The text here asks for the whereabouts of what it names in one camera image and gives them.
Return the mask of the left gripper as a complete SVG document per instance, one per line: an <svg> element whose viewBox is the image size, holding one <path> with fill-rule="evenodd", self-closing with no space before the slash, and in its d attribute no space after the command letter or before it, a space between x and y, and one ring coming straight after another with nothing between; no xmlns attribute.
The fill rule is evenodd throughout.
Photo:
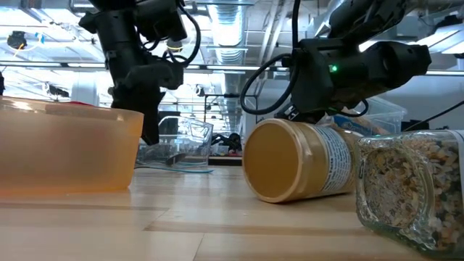
<svg viewBox="0 0 464 261"><path fill-rule="evenodd" d="M144 115L141 138L151 146L159 143L159 104L164 97L159 87L177 89L183 84L184 69L141 47L135 20L129 11L100 12L96 32L104 51L113 87L111 108Z"/></svg>

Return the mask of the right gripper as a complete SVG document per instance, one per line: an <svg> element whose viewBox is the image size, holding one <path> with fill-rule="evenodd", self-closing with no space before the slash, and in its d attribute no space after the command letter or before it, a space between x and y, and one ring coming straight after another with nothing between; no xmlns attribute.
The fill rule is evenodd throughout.
<svg viewBox="0 0 464 261"><path fill-rule="evenodd" d="M343 115L345 117L362 117L359 113L345 112L352 109L357 102L341 103L332 101L336 86L331 79L339 71L339 66L330 61L330 53L343 48L336 39L303 39L293 49L291 74L296 82L291 92L291 103L277 111L277 118L292 122L317 122L326 115Z"/></svg>

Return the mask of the blue and yellow ramen packet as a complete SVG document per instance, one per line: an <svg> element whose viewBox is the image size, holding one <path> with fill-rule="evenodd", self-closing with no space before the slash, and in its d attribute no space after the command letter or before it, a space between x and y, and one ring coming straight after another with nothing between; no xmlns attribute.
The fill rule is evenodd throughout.
<svg viewBox="0 0 464 261"><path fill-rule="evenodd" d="M364 136L372 134L370 123L361 117L345 117L343 115L334 115L333 122L340 128L348 131L354 131Z"/></svg>

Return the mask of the clear plastic food container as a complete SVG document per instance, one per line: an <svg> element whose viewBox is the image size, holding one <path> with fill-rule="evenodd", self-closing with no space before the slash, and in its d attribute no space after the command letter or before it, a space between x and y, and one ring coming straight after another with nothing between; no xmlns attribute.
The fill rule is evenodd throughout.
<svg viewBox="0 0 464 261"><path fill-rule="evenodd" d="M369 109L361 118L370 123L372 127L371 136L401 132L401 123L403 117L407 114L405 108L377 96L367 99L367 102ZM338 127L333 121L333 116L326 116L323 124Z"/></svg>

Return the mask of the black room monitor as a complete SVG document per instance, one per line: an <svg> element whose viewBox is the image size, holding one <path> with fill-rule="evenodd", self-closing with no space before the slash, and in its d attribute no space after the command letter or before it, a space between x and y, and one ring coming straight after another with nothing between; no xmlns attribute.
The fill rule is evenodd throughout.
<svg viewBox="0 0 464 261"><path fill-rule="evenodd" d="M160 111L158 116L160 135L174 135L178 133L178 120L181 116L180 112Z"/></svg>

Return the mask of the clear plastic tray left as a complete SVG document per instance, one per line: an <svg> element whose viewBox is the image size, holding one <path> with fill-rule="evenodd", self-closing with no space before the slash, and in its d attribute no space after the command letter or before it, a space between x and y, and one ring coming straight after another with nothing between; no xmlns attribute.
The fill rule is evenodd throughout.
<svg viewBox="0 0 464 261"><path fill-rule="evenodd" d="M159 135L159 143L139 144L135 166L204 170L211 150L213 125L179 117L178 133Z"/></svg>

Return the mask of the person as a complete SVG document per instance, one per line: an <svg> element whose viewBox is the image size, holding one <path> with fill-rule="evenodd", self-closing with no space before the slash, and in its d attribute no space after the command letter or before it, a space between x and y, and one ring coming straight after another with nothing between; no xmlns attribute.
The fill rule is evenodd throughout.
<svg viewBox="0 0 464 261"><path fill-rule="evenodd" d="M237 133L232 133L229 137L226 137L222 134L216 133L212 136L211 145L218 144L223 142L224 146L227 146L229 150L241 151L241 137Z"/></svg>

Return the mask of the orange square plate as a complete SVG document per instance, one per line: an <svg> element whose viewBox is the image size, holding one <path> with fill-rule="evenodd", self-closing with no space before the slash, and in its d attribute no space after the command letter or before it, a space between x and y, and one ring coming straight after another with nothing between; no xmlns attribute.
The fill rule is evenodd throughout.
<svg viewBox="0 0 464 261"><path fill-rule="evenodd" d="M0 96L0 195L126 189L143 119L123 109Z"/></svg>

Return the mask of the black box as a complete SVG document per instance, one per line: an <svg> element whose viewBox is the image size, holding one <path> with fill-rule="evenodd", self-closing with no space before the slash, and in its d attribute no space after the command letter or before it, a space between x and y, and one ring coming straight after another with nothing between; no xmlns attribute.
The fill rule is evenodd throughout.
<svg viewBox="0 0 464 261"><path fill-rule="evenodd" d="M429 123L422 122L420 120L409 120L409 121L402 121L401 123L401 131L421 131L421 130L429 130Z"/></svg>

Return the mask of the glass seasoning jar white label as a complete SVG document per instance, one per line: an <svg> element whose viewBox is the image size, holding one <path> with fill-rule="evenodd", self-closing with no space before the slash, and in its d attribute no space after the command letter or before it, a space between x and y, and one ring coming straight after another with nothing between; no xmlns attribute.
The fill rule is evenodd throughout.
<svg viewBox="0 0 464 261"><path fill-rule="evenodd" d="M371 136L356 148L360 222L425 256L464 260L464 130Z"/></svg>

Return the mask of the round silver air duct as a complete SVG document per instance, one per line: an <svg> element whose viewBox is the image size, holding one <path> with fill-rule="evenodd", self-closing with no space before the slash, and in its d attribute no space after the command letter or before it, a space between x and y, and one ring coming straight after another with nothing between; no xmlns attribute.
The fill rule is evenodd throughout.
<svg viewBox="0 0 464 261"><path fill-rule="evenodd" d="M212 39L219 65L243 65L244 51L240 50L243 37L244 8L232 4L212 4L208 7L212 21ZM228 132L240 133L241 110L239 100L225 100Z"/></svg>

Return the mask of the rectangular silver air duct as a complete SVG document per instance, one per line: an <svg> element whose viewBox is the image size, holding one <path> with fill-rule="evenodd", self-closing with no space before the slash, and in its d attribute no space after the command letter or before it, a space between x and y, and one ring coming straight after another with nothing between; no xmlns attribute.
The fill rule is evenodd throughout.
<svg viewBox="0 0 464 261"><path fill-rule="evenodd" d="M393 28L359 45L360 51L380 41L427 46L431 53L464 52L464 0L410 0L411 7Z"/></svg>

